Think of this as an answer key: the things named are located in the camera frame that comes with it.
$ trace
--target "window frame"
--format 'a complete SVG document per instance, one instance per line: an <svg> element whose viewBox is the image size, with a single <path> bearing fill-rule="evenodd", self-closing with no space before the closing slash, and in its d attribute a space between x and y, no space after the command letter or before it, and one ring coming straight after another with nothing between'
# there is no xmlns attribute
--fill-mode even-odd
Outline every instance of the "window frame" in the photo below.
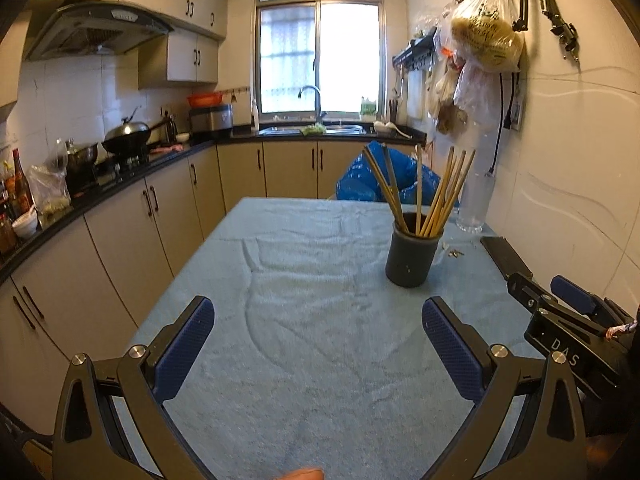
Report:
<svg viewBox="0 0 640 480"><path fill-rule="evenodd" d="M378 88L378 111L377 117L380 118L385 108L386 97L386 21L385 8L383 0L266 0L261 2L255 0L255 21L254 21L254 88L255 99L258 105L258 113L260 122L271 121L313 121L315 118L315 110L303 111L280 111L280 112L262 112L262 88L260 86L260 23L262 9L285 7L285 6L315 6L316 18L316 58L314 60L314 84L320 88L320 7L323 3L352 3L366 4L378 7L378 27L380 28L380 68L379 68L379 88ZM315 106L318 106L318 96L314 97ZM325 121L330 120L359 120L360 114L356 112L336 112L332 110L323 110L327 112Z"/></svg>

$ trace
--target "window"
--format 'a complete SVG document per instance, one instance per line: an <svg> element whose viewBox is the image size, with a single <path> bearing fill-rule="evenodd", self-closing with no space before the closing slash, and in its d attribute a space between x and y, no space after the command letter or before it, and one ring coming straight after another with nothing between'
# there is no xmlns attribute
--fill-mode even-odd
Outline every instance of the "window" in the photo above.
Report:
<svg viewBox="0 0 640 480"><path fill-rule="evenodd" d="M382 0L259 0L256 87L262 114L312 116L317 86L322 110L360 111L383 102Z"/></svg>

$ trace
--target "range hood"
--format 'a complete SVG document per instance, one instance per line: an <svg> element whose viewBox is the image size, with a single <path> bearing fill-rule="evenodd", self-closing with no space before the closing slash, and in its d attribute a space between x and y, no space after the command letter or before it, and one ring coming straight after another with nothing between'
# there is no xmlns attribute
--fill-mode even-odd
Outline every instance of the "range hood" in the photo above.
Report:
<svg viewBox="0 0 640 480"><path fill-rule="evenodd" d="M112 2L80 2L56 9L29 47L36 61L88 54L124 54L173 29L146 10Z"/></svg>

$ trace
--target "seasoning jar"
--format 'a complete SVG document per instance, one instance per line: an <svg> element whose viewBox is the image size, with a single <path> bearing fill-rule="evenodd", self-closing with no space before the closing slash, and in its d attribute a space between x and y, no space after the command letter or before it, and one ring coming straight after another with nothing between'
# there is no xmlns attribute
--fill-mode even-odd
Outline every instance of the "seasoning jar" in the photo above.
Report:
<svg viewBox="0 0 640 480"><path fill-rule="evenodd" d="M11 220L6 213L0 214L0 254L7 256L15 249L17 243L18 238L11 226Z"/></svg>

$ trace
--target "faucet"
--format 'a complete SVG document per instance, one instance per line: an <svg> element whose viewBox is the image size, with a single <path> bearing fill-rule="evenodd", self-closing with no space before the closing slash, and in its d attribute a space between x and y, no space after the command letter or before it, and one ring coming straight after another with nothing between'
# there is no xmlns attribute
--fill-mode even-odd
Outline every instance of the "faucet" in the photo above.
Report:
<svg viewBox="0 0 640 480"><path fill-rule="evenodd" d="M316 92L316 94L318 94L318 99L316 99L316 123L322 124L322 120L324 119L326 112L322 111L322 107L320 105L320 89L315 85L304 85L300 89L300 92L298 92L298 99L302 99L302 92L307 88L311 88L314 92Z"/></svg>

